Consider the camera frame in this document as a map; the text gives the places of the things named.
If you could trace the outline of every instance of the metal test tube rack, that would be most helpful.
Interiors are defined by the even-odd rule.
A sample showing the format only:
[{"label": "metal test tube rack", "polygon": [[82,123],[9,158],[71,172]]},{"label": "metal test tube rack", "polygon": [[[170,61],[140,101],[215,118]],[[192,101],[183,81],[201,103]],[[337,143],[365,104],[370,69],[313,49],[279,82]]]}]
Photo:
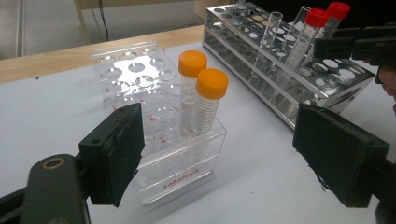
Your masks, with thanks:
[{"label": "metal test tube rack", "polygon": [[[210,7],[206,10],[203,45],[293,130],[299,103],[318,105],[341,113],[375,77],[350,60],[315,59],[296,69],[287,67],[284,62],[288,55],[282,58],[275,55],[276,46],[282,46],[290,28],[286,22],[279,26],[273,50],[260,47],[269,15],[269,12],[252,3]],[[265,60],[255,63],[257,59]],[[276,85],[276,76],[266,72],[268,66],[285,71],[292,86],[281,88]],[[249,82],[253,74],[259,75],[261,80]]]}]

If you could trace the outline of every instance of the test tube rack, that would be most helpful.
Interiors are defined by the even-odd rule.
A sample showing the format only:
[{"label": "test tube rack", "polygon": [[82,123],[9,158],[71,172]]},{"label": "test tube rack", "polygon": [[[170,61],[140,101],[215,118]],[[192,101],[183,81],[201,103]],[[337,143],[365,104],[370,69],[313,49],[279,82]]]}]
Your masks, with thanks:
[{"label": "test tube rack", "polygon": [[[293,130],[299,103],[317,105],[341,113],[373,80],[375,75],[350,60],[314,59],[291,69],[284,62],[288,55],[276,55],[290,25],[282,21],[272,50],[260,46],[270,13],[252,3],[209,7],[206,10],[203,45],[231,69],[269,105]],[[293,42],[288,38],[287,48]],[[292,86],[276,84],[284,71]]]},{"label": "test tube rack", "polygon": [[[199,136],[180,129],[181,74],[156,42],[101,49],[91,58],[107,114],[124,105],[142,106],[145,147],[132,181],[142,204],[213,171],[226,130],[217,119],[210,132]],[[204,158],[191,163],[192,152],[201,145],[207,145]]]}]

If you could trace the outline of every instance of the cable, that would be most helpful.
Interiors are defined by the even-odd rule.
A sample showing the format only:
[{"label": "cable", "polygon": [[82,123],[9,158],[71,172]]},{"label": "cable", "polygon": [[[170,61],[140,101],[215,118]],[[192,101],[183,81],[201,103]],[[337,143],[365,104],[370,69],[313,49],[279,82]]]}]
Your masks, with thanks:
[{"label": "cable", "polygon": [[103,25],[105,26],[105,30],[106,30],[106,42],[107,42],[108,41],[108,30],[107,30],[107,25],[106,25],[106,20],[105,20],[105,12],[103,11],[102,0],[99,0],[99,9],[100,9],[100,16],[102,17]]}]

